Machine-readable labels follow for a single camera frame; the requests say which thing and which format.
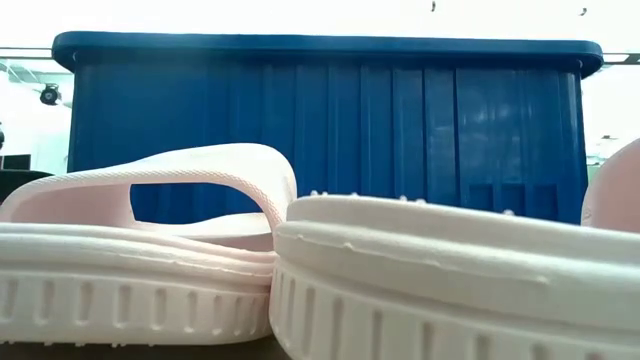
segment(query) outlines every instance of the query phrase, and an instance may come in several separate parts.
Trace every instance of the white wall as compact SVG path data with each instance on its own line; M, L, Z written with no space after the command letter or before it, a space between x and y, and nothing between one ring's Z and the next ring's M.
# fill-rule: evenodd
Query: white wall
M47 106L25 85L0 72L0 122L5 143L0 155L31 154L31 169L67 172L71 110Z
M584 38L609 52L640 49L637 1L436 1L431 13L431 0L26 0L2 6L0 46L49 47L63 31L110 30Z

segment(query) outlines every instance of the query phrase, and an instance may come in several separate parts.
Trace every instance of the vertical ridge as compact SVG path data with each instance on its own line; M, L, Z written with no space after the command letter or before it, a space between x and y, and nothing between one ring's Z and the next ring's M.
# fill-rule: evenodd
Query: vertical ridge
M237 296L233 301L233 334L235 336L239 336L240 334L242 334L242 320L244 315L245 314L242 312L242 297Z
M433 325L423 323L420 329L420 360L433 360Z
M213 333L214 336L216 336L222 333L222 325L223 325L222 319L224 316L224 314L222 313L222 298L220 297L220 295L213 295L212 306L213 306L213 329L211 330L211 332Z
M116 294L116 326L124 327L131 319L131 286L121 285Z
M391 68L391 116L393 123L393 189L392 196L404 195L405 169L404 169L404 133L403 133L403 111L402 98L399 90L399 74L397 68Z
M316 290L314 288L307 288L305 291L305 306L304 306L304 329L302 332L302 354L309 356L311 351L311 339L313 337L313 322L316 307Z
M89 315L91 314L92 304L93 304L93 284L85 281L78 288L77 321L81 325L85 325L89 322Z
M336 69L327 67L327 191L338 192L338 96Z
M151 326L161 329L167 320L167 289L156 289L153 293L153 319Z
M293 335L293 311L294 311L294 303L295 303L295 295L296 295L296 281L291 278L289 279L289 287L287 288L287 310L285 312L285 334L289 338Z
M371 360L382 360L380 358L382 346L382 312L375 310L371 325Z
M456 175L456 203L455 206L462 205L462 181L460 176L460 119L458 109L458 71L453 70L453 143Z
M549 350L541 344L531 347L531 360L550 360Z
M42 283L42 293L40 294L40 310L38 314L40 321L48 322L51 319L54 297L55 284L53 280L45 280Z
M198 321L198 294L195 291L189 291L187 294L187 326L185 331L195 331L196 321Z
M2 299L2 319L9 320L13 317L18 297L18 280L9 279L5 284L4 297Z
M476 337L474 344L474 360L490 360L491 342L487 336Z
M360 67L360 193L371 194L371 94L369 93L369 70Z
M340 358L340 348L342 346L342 327L344 320L344 302L337 298L333 300L331 307L331 351L330 360L338 360Z

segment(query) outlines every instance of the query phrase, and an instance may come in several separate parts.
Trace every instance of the table surface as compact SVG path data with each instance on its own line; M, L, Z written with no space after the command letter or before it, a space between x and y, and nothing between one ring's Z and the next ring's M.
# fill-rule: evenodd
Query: table surface
M190 359L190 360L290 360L278 342L269 337L250 343L223 346L142 346L130 345L112 348L109 345L13 344L0 345L0 359L47 360L140 360L140 359Z

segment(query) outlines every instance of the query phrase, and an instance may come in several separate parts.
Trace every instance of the slipper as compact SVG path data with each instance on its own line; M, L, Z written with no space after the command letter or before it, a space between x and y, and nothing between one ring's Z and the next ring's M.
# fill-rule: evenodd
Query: slipper
M138 222L132 184L212 183L264 214ZM293 170L257 144L185 149L35 180L0 207L0 340L225 344L269 335L271 230Z
M294 360L640 358L640 235L358 196L294 201L270 307Z
M640 233L640 139L602 164L582 203L582 225Z

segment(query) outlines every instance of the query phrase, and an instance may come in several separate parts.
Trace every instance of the crate lid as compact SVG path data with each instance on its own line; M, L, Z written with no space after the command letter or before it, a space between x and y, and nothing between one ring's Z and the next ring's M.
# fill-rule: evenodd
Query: crate lid
M426 59L539 62L579 61L583 78L603 65L602 49L594 42L576 40L489 40L309 35L204 35L74 31L56 36L53 58L74 71L75 54L93 51L122 56L140 51L198 51L257 54L295 52L360 56L403 55Z

